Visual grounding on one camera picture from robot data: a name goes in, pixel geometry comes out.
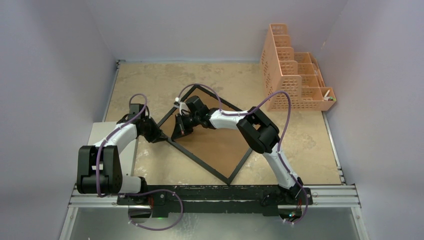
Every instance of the wooden board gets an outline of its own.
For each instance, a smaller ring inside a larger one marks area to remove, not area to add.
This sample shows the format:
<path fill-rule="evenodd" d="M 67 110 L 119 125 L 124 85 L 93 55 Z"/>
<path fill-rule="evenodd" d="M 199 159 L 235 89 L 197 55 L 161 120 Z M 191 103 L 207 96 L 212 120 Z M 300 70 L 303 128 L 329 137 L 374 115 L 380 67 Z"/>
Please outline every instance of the wooden board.
<path fill-rule="evenodd" d="M 219 108 L 218 100 L 204 91 L 195 89 L 188 97 L 198 96 L 209 108 Z M 222 109 L 235 111 L 229 106 L 222 104 Z M 175 126 L 174 113 L 160 126 L 167 136 L 171 136 Z M 229 178 L 249 149 L 242 134 L 234 129 L 209 129 L 198 125 L 193 128 L 193 133 L 178 138 L 176 143 L 200 158 L 203 162 Z"/>
<path fill-rule="evenodd" d="M 212 87 L 220 97 L 243 110 L 264 99 L 262 74 L 257 63 L 127 63 L 119 67 L 106 121 L 121 119 L 128 113 L 130 97 L 144 93 L 150 115 L 159 122 L 173 107 L 181 89 L 193 83 Z M 137 101 L 143 100 L 134 98 L 133 102 Z M 286 112 L 264 112 L 283 129 Z M 282 149 L 305 184 L 341 184 L 321 112 L 292 112 Z M 145 177 L 153 185 L 225 184 L 169 143 L 151 144 L 143 137 L 138 139 L 134 175 Z M 276 183 L 268 162 L 255 152 L 232 182 L 234 185 Z"/>

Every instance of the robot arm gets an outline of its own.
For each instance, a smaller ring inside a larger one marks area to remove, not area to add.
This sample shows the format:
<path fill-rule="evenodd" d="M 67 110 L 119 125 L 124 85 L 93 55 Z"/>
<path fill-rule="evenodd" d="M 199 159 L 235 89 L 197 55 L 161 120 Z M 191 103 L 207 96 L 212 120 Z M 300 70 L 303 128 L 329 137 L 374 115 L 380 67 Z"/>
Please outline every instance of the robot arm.
<path fill-rule="evenodd" d="M 300 183 L 302 180 L 293 171 L 282 151 L 280 155 L 289 172 L 278 157 L 279 129 L 260 109 L 250 115 L 243 114 L 251 111 L 254 107 L 249 111 L 222 111 L 225 114 L 232 114 L 232 116 L 228 116 L 222 114 L 218 108 L 208 109 L 198 96 L 190 97 L 185 104 L 190 112 L 185 111 L 186 114 L 175 116 L 176 125 L 171 139 L 181 138 L 192 133 L 193 127 L 197 125 L 210 129 L 239 130 L 249 147 L 265 157 L 277 178 L 278 185 L 290 191 L 293 196 L 299 193 L 301 189 L 291 175 Z"/>
<path fill-rule="evenodd" d="M 104 194 L 128 194 L 144 192 L 147 189 L 143 177 L 122 174 L 119 154 L 134 139 L 143 136 L 149 143 L 157 143 L 168 139 L 159 129 L 156 122 L 145 112 L 132 123 L 123 126 L 143 109 L 142 104 L 130 104 L 129 114 L 126 114 L 116 124 L 120 129 L 104 144 L 100 155 L 100 189 Z M 94 145 L 82 146 L 78 152 L 78 170 L 76 187 L 81 194 L 95 194 L 96 189 L 96 158 L 103 139 Z"/>

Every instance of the black square frame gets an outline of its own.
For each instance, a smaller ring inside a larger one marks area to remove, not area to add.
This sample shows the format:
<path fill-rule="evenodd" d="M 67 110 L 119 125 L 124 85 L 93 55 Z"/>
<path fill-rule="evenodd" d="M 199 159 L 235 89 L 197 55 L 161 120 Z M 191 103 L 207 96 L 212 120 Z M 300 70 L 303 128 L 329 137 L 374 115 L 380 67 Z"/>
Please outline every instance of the black square frame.
<path fill-rule="evenodd" d="M 217 99 L 217 96 L 215 96 L 215 94 L 209 90 L 207 90 L 206 88 L 200 86 L 200 85 L 194 85 L 192 88 L 190 88 L 190 90 L 188 90 L 188 92 L 186 94 L 184 94 L 184 96 L 180 99 L 181 101 L 185 101 L 190 94 L 192 94 L 192 92 L 195 89 L 199 89 L 202 92 L 208 94 L 209 96 L 213 97 L 214 99 Z M 234 111 L 242 111 L 240 108 L 234 106 L 233 104 L 229 103 L 228 101 L 222 99 L 220 97 L 220 100 L 223 104 L 227 105 L 228 107 L 230 107 L 231 109 L 233 109 Z M 157 124 L 159 127 L 162 126 L 162 124 L 164 124 L 164 122 L 173 115 L 174 111 L 177 110 L 177 108 L 174 106 L 173 108 L 171 108 L 171 110 L 168 111 L 168 113 L 159 121 L 159 123 Z M 221 181 L 223 181 L 225 184 L 230 185 L 231 182 L 234 180 L 234 178 L 236 177 L 237 173 L 239 173 L 240 169 L 242 168 L 243 164 L 245 164 L 246 160 L 248 159 L 249 155 L 252 153 L 252 149 L 249 148 L 246 153 L 244 154 L 244 156 L 241 158 L 240 162 L 238 163 L 238 165 L 235 167 L 234 171 L 231 173 L 231 175 L 227 178 L 224 175 L 222 175 L 220 172 L 218 172 L 217 170 L 215 170 L 213 167 L 209 166 L 206 162 L 204 162 L 202 159 L 198 158 L 196 155 L 194 155 L 193 153 L 191 153 L 190 151 L 188 151 L 187 149 L 185 149 L 182 145 L 178 144 L 177 142 L 171 140 L 170 137 L 168 137 L 168 139 L 166 140 L 169 144 L 171 144 L 174 148 L 178 149 L 180 152 L 182 152 L 184 155 L 186 155 L 187 157 L 189 157 L 190 159 L 192 159 L 194 162 L 196 162 L 197 164 L 199 164 L 200 166 L 202 166 L 204 169 L 206 169 L 209 173 L 211 173 L 212 175 L 214 175 L 215 177 L 217 177 L 218 179 L 220 179 Z"/>

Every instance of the small white object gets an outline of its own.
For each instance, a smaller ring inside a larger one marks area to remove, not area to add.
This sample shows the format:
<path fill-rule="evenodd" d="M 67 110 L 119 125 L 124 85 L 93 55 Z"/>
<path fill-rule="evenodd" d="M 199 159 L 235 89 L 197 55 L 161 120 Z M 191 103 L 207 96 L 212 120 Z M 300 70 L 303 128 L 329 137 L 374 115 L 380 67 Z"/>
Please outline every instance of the small white object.
<path fill-rule="evenodd" d="M 184 115 L 183 110 L 189 112 L 189 107 L 187 106 L 187 104 L 185 102 L 180 102 L 179 103 L 179 114 Z"/>
<path fill-rule="evenodd" d="M 330 89 L 325 93 L 324 98 L 326 98 L 330 93 Z"/>

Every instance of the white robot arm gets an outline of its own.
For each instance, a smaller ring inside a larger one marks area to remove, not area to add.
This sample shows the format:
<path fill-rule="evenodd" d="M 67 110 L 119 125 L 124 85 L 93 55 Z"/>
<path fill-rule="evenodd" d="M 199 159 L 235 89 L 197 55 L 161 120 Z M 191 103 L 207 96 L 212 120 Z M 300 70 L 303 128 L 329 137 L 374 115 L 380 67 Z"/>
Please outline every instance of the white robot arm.
<path fill-rule="evenodd" d="M 301 189 L 294 179 L 298 180 L 300 184 L 302 184 L 302 180 L 293 171 L 284 152 L 278 153 L 279 129 L 260 109 L 252 113 L 250 112 L 254 107 L 249 111 L 209 109 L 198 96 L 188 98 L 184 104 L 182 102 L 175 104 L 180 105 L 184 110 L 180 111 L 182 114 L 175 116 L 175 128 L 171 139 L 174 140 L 192 133 L 193 127 L 197 125 L 210 129 L 239 130 L 249 147 L 262 154 L 267 160 L 277 178 L 278 185 L 294 195 L 299 193 Z"/>
<path fill-rule="evenodd" d="M 237 124 L 245 118 L 244 115 L 248 111 L 219 111 L 215 110 L 212 115 L 210 116 L 210 124 L 215 129 L 235 129 L 237 130 Z M 240 116 L 227 116 L 223 115 L 222 113 L 229 114 L 229 115 L 240 115 Z M 293 187 L 296 183 L 293 180 L 293 178 L 290 176 L 290 174 L 287 172 L 287 170 L 284 168 L 283 163 L 280 161 L 277 153 L 277 144 L 275 144 L 271 152 L 264 152 L 262 153 L 263 157 L 268 161 L 268 164 L 271 166 L 272 171 L 274 172 L 278 185 L 280 187 L 289 189 Z M 280 155 L 285 163 L 285 165 L 289 168 L 291 174 L 297 179 L 298 175 L 293 171 L 292 167 L 289 164 L 289 161 L 287 160 L 286 155 L 283 151 L 280 152 Z"/>

